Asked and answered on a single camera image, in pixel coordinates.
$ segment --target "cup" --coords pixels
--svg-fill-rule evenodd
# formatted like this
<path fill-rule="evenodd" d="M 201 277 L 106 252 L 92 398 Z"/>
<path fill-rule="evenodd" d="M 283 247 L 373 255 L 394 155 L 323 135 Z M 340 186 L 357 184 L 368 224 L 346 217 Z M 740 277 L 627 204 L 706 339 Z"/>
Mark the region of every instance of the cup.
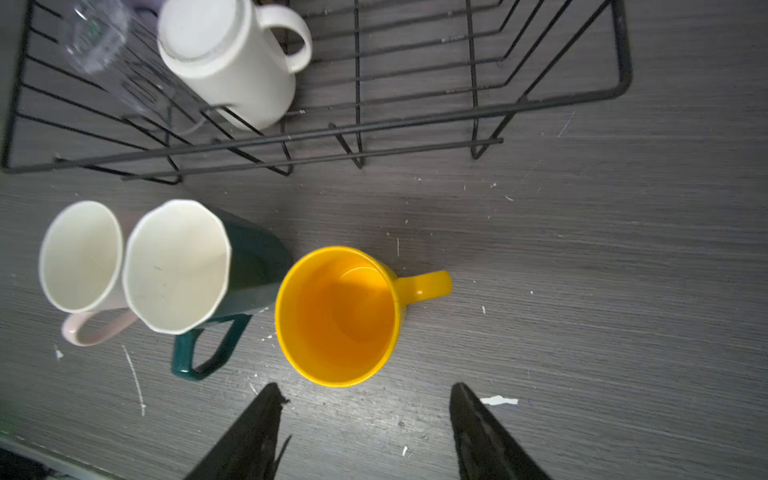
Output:
<path fill-rule="evenodd" d="M 155 51 L 154 33 L 121 0 L 75 0 L 62 22 L 60 44 L 77 73 L 138 114 L 164 119 L 185 88 Z"/>
<path fill-rule="evenodd" d="M 123 286 L 149 328 L 176 336 L 171 371 L 201 380 L 232 354 L 250 315 L 270 305 L 291 266 L 269 231 L 194 200 L 171 200 L 142 218 L 128 238 Z M 206 326 L 232 320 L 214 355 L 193 366 Z"/>
<path fill-rule="evenodd" d="M 406 306 L 448 295 L 448 272 L 398 278 L 360 250 L 326 247 L 294 265 L 277 295 L 277 338 L 288 361 L 323 386 L 364 382 L 392 355 Z"/>
<path fill-rule="evenodd" d="M 303 47 L 285 55 L 271 28 L 287 28 Z M 157 23 L 160 55 L 173 73 L 235 127 L 261 129 L 288 111 L 295 73 L 312 58 L 310 30 L 282 5 L 252 0 L 168 0 Z"/>
<path fill-rule="evenodd" d="M 45 233 L 38 261 L 40 284 L 48 301 L 70 313 L 61 325 L 61 335 L 70 343 L 96 345 L 136 320 L 129 310 L 99 330 L 81 332 L 96 313 L 128 306 L 120 273 L 123 232 L 131 231 L 130 224 L 88 200 L 65 208 Z"/>

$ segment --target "mug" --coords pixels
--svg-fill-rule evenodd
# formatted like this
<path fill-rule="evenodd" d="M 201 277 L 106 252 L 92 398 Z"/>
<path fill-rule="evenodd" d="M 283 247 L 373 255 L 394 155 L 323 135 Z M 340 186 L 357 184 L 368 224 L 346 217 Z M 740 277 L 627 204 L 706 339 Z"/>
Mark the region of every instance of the mug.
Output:
<path fill-rule="evenodd" d="M 96 345 L 136 320 L 129 310 L 95 332 L 80 331 L 96 313 L 128 306 L 120 273 L 123 232 L 130 232 L 131 224 L 105 205 L 87 200 L 65 208 L 45 232 L 38 261 L 40 284 L 53 306 L 70 313 L 61 325 L 61 335 L 70 343 Z"/>
<path fill-rule="evenodd" d="M 285 55 L 270 28 L 296 32 L 304 45 Z M 227 106 L 261 129 L 288 111 L 295 73 L 310 64 L 312 37 L 299 14 L 282 5 L 252 0 L 168 0 L 157 23 L 160 55 L 173 73 L 203 100 Z M 222 115 L 235 127 L 238 118 Z"/>
<path fill-rule="evenodd" d="M 139 220 L 128 238 L 123 287 L 149 328 L 175 335 L 171 372 L 202 380 L 232 354 L 250 315 L 270 305 L 292 263 L 268 230 L 194 200 L 171 200 Z M 206 326 L 232 320 L 217 351 L 193 366 Z"/>
<path fill-rule="evenodd" d="M 448 295 L 448 272 L 398 278 L 349 247 L 326 247 L 294 265 L 277 295 L 277 338 L 288 361 L 323 386 L 364 382 L 392 355 L 406 306 Z"/>

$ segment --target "white mug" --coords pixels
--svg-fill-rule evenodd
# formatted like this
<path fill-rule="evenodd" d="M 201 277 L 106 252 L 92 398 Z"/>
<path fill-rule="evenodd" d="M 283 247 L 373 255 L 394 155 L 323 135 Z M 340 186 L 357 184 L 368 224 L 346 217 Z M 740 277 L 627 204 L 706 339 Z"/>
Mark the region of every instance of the white mug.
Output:
<path fill-rule="evenodd" d="M 270 28 L 299 34 L 304 46 L 285 55 Z M 252 0 L 168 0 L 157 25 L 168 68 L 210 105 L 224 105 L 252 127 L 277 122 L 296 93 L 295 73 L 310 64 L 312 37 L 299 14 Z M 222 112 L 235 127 L 247 126 Z"/>
<path fill-rule="evenodd" d="M 80 331 L 96 313 L 128 306 L 121 271 L 129 222 L 122 223 L 105 205 L 87 200 L 64 209 L 45 233 L 40 284 L 56 308 L 70 313 L 61 325 L 61 335 L 70 343 L 96 345 L 137 319 L 128 310 L 93 333 Z"/>

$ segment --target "scratch on table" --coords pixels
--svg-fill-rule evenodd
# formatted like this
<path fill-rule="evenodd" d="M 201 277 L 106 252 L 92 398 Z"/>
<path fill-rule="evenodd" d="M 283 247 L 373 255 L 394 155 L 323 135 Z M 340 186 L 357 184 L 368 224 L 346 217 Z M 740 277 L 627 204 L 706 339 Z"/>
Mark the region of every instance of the scratch on table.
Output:
<path fill-rule="evenodd" d="M 512 189 L 512 191 L 511 191 L 511 192 L 509 192 L 510 194 L 513 194 L 513 193 L 515 192 L 515 190 L 517 190 L 517 189 L 518 189 L 518 187 L 520 187 L 520 184 L 522 184 L 522 183 L 525 181 L 525 179 L 526 179 L 526 178 L 528 178 L 528 176 L 530 176 L 530 175 L 531 175 L 531 173 L 533 172 L 533 170 L 536 170 L 536 167 L 538 167 L 538 165 L 541 163 L 541 161 L 542 161 L 542 160 L 544 160 L 544 158 L 541 158 L 541 159 L 539 159 L 539 161 L 538 161 L 538 162 L 536 162 L 536 165 L 534 165 L 534 166 L 531 168 L 531 170 L 529 170 L 529 171 L 528 171 L 528 173 L 526 173 L 526 174 L 525 174 L 525 176 L 523 177 L 523 179 L 522 179 L 522 180 L 520 180 L 520 181 L 518 182 L 518 184 L 517 184 L 517 185 L 515 185 L 515 188 L 513 188 L 513 189 Z M 505 196 L 505 198 L 506 198 L 507 200 L 510 200 L 510 201 L 514 202 L 514 200 L 512 200 L 512 199 L 511 199 L 511 198 L 509 198 L 509 197 L 506 197 L 506 196 Z"/>
<path fill-rule="evenodd" d="M 136 382 L 136 391 L 139 393 L 139 405 L 141 405 L 141 416 L 144 416 L 144 409 L 147 408 L 147 406 L 144 404 L 144 397 L 141 395 L 141 386 L 139 386 L 139 377 L 136 376 L 136 369 L 134 368 L 134 363 L 131 361 L 131 356 L 128 355 L 128 349 L 125 348 L 125 345 L 121 345 L 123 347 L 123 351 L 125 352 L 125 358 L 128 360 L 128 366 L 131 367 L 131 373 L 134 374 L 134 382 Z"/>
<path fill-rule="evenodd" d="M 573 111 L 573 113 L 571 114 L 571 116 L 570 116 L 570 117 L 568 117 L 568 121 L 567 121 L 567 122 L 565 122 L 565 126 L 563 127 L 563 129 L 562 129 L 562 130 L 560 130 L 560 133 L 558 134 L 558 138 L 560 138 L 560 136 L 563 134 L 563 132 L 565 131 L 565 129 L 566 129 L 566 128 L 568 128 L 568 125 L 570 125 L 570 124 L 571 124 L 571 120 L 573 120 L 573 119 L 574 119 L 574 115 L 576 115 L 576 110 L 574 110 L 574 111 Z"/>

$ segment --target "white paint fleck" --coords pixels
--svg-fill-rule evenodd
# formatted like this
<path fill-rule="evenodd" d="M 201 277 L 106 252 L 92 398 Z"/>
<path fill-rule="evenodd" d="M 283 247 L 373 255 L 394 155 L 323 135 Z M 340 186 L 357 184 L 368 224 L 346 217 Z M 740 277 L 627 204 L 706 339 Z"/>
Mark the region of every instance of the white paint fleck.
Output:
<path fill-rule="evenodd" d="M 480 402 L 490 406 L 504 405 L 505 403 L 508 403 L 509 405 L 517 405 L 518 401 L 518 399 L 506 399 L 501 395 L 480 399 Z"/>
<path fill-rule="evenodd" d="M 134 363 L 131 361 L 131 356 L 128 355 L 128 349 L 125 348 L 125 345 L 121 345 L 121 346 L 123 347 L 123 351 L 125 352 L 125 359 L 128 361 L 128 366 L 131 367 L 131 373 L 134 374 L 136 391 L 139 394 L 139 405 L 141 405 L 141 416 L 144 416 L 144 409 L 146 409 L 147 406 L 144 404 L 144 397 L 141 395 L 141 386 L 139 386 L 139 377 L 136 376 L 136 369 L 134 368 Z"/>

